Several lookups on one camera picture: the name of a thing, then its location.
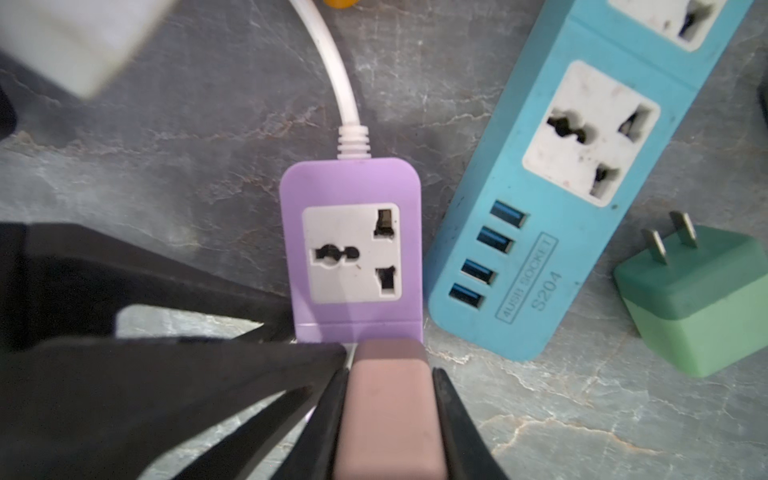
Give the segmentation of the pink plug purple strip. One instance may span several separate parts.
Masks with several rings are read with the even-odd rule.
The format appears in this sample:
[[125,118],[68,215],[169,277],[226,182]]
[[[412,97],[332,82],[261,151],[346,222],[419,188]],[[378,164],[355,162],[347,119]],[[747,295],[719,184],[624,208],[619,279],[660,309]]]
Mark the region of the pink plug purple strip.
[[435,387],[421,342],[371,339],[357,346],[333,477],[448,477]]

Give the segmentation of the orange power strip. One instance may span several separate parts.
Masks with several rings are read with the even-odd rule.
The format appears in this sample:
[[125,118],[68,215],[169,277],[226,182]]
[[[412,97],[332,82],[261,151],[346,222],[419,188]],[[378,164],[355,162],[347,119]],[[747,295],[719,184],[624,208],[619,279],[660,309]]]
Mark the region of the orange power strip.
[[346,9],[356,5],[359,0],[323,0],[323,2],[334,9]]

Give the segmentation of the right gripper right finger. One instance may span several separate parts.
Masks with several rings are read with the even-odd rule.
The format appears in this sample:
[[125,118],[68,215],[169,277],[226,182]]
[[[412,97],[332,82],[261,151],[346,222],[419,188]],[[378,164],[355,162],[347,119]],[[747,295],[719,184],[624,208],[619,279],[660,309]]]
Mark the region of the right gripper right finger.
[[449,479],[507,480],[493,458],[447,372],[432,370]]

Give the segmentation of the green plug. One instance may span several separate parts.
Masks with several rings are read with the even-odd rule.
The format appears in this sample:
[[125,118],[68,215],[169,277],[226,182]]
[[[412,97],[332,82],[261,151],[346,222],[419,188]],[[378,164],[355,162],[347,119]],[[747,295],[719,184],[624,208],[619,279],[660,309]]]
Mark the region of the green plug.
[[613,276],[644,343],[680,372],[709,376],[767,345],[767,253],[754,237],[696,225],[673,211],[673,234]]

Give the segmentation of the purple power strip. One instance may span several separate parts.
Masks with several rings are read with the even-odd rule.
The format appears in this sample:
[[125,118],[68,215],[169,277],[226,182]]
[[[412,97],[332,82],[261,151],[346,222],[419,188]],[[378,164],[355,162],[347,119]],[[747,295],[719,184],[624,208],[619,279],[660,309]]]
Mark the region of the purple power strip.
[[299,162],[279,195],[298,341],[421,341],[421,181],[411,164]]

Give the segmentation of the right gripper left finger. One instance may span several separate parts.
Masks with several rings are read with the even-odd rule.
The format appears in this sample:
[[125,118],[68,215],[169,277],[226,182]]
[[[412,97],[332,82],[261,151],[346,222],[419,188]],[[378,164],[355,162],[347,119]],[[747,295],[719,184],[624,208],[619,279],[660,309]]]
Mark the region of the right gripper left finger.
[[333,478],[348,376],[347,368],[333,375],[310,420],[293,449],[271,477],[272,480]]

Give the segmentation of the teal power strip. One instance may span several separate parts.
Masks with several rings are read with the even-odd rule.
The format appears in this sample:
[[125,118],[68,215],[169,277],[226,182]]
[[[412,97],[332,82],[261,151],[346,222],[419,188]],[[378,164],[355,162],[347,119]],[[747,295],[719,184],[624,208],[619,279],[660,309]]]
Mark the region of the teal power strip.
[[538,356],[750,9],[545,2],[426,256],[431,320]]

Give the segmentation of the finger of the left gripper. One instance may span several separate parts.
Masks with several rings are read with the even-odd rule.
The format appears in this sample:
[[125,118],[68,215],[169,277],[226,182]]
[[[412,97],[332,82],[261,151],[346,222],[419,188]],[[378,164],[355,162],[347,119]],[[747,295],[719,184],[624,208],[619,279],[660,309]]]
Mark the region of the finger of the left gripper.
[[257,341],[294,336],[287,298],[241,285],[81,225],[1,225],[1,348],[112,337],[116,317],[150,305],[257,323]]
[[319,400],[339,344],[243,338],[64,338],[1,359],[5,479],[135,479],[158,457],[261,400],[183,472],[244,479]]

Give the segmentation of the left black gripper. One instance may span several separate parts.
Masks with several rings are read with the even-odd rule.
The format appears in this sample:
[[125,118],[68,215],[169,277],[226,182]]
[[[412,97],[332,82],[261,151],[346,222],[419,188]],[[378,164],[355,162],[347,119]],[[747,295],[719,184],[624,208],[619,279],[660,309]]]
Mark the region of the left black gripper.
[[82,99],[131,60],[175,3],[3,1],[1,52]]

